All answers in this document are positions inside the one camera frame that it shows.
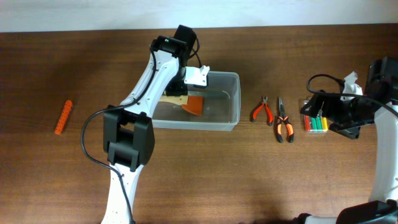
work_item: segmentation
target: white background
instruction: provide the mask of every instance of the white background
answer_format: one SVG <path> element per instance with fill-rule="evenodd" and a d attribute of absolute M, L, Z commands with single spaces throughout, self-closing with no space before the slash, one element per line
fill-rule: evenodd
<path fill-rule="evenodd" d="M 398 0 L 0 0 L 0 31 L 398 22 Z"/>

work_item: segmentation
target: yellow marker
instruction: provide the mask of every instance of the yellow marker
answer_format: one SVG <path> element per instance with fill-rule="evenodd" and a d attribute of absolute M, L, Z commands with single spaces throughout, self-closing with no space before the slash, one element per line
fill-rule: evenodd
<path fill-rule="evenodd" d="M 321 117 L 321 122 L 322 122 L 323 131 L 327 131 L 328 130 L 328 121 L 326 120 L 326 118 Z"/>

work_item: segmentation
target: gray bin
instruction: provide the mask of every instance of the gray bin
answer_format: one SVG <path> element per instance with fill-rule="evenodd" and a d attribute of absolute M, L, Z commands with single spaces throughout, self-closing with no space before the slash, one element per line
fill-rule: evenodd
<path fill-rule="evenodd" d="M 203 96 L 203 114 L 195 116 L 181 106 L 159 102 L 153 115 L 155 128 L 232 131 L 241 113 L 239 75 L 209 72 L 208 87 L 188 89 L 189 95 Z"/>

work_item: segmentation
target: needle nose pliers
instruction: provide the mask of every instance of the needle nose pliers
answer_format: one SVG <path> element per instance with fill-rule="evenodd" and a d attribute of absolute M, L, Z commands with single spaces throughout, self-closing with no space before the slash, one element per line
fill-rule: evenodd
<path fill-rule="evenodd" d="M 287 132 L 289 133 L 289 136 L 288 136 L 287 140 L 288 140 L 288 142 L 292 143 L 293 140 L 294 140 L 293 126 L 292 126 L 292 123 L 290 123 L 289 117 L 286 116 L 286 114 L 285 114 L 285 107 L 284 107 L 284 105 L 282 103 L 282 98 L 279 97 L 279 117 L 278 117 L 278 119 L 276 121 L 276 125 L 277 125 L 277 127 L 276 127 L 276 136 L 277 136 L 277 139 L 278 139 L 278 141 L 280 143 L 282 143 L 284 141 L 284 139 L 282 138 L 282 135 L 280 133 L 282 122 L 284 122 L 286 124 Z"/>
<path fill-rule="evenodd" d="M 250 115 L 250 121 L 251 122 L 256 122 L 257 114 L 264 107 L 266 109 L 266 113 L 267 113 L 267 117 L 268 117 L 267 124 L 269 126 L 272 126 L 272 122 L 274 122 L 274 117 L 272 116 L 272 112 L 271 112 L 271 110 L 268 107 L 267 100 L 268 100 L 268 97 L 261 96 L 260 103 L 251 112 L 251 115 Z"/>

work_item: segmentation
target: brown tabletop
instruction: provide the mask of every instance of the brown tabletop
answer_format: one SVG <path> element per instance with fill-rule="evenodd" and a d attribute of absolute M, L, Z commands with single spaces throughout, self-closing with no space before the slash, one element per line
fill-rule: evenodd
<path fill-rule="evenodd" d="M 174 32 L 0 34 L 0 223 L 102 220 L 109 171 L 84 157 L 81 127 L 96 110 L 125 99 L 147 65 L 152 39 Z M 306 82 L 318 73 L 343 78 L 356 71 L 364 88 L 373 60 L 398 57 L 397 24 L 195 32 L 205 65 L 239 74 L 240 122 L 232 132 L 155 129 L 154 153 L 138 182 L 135 221 L 252 223 L 300 213 L 337 216 L 367 202 L 376 127 L 363 127 L 359 140 L 331 131 L 306 133 L 300 100 L 311 95 Z M 338 90 L 327 79 L 313 87 Z M 293 144 L 277 142 L 264 111 L 255 124 L 249 121 L 263 94 L 274 114 L 277 97 L 283 97 L 295 128 Z M 67 99 L 73 111 L 58 136 L 54 129 Z M 86 146 L 106 161 L 102 128 L 102 117 L 90 123 Z"/>

